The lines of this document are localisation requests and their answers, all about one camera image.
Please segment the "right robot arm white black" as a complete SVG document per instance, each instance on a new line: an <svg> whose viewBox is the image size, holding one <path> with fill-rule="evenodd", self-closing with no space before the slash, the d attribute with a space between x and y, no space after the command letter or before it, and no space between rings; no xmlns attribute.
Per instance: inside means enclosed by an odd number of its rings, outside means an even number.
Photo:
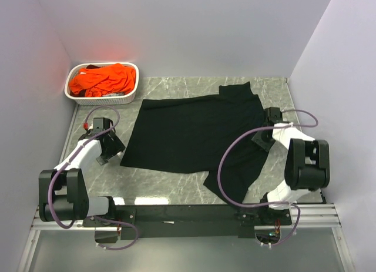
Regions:
<svg viewBox="0 0 376 272"><path fill-rule="evenodd" d="M271 129L256 132L252 141L269 152L277 142L287 149L284 180L266 194L266 205L258 209L258 219L271 224L278 210L285 210L330 182L330 147L327 141L305 135L293 124L277 123Z"/></svg>

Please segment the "black t-shirt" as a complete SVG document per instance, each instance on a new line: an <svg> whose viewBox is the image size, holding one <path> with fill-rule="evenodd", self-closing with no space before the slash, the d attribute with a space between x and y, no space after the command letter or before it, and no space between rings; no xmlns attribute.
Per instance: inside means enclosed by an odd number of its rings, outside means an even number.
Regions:
<svg viewBox="0 0 376 272"><path fill-rule="evenodd" d="M204 185L212 193L242 203L268 157L250 134L263 123L263 106L249 83L220 86L216 95L145 99L120 164L207 172Z"/></svg>

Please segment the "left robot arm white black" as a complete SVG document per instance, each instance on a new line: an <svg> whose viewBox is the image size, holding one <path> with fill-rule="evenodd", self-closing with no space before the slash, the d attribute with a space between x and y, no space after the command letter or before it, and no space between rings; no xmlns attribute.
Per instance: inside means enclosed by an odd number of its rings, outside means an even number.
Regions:
<svg viewBox="0 0 376 272"><path fill-rule="evenodd" d="M104 226L111 226L117 220L116 209L109 206L107 197L89 198L84 173L96 160L105 164L109 159L125 150L125 145L112 130L94 137L93 130L80 137L72 153L59 165L39 174L39 217L42 221L85 219L89 213Z"/></svg>

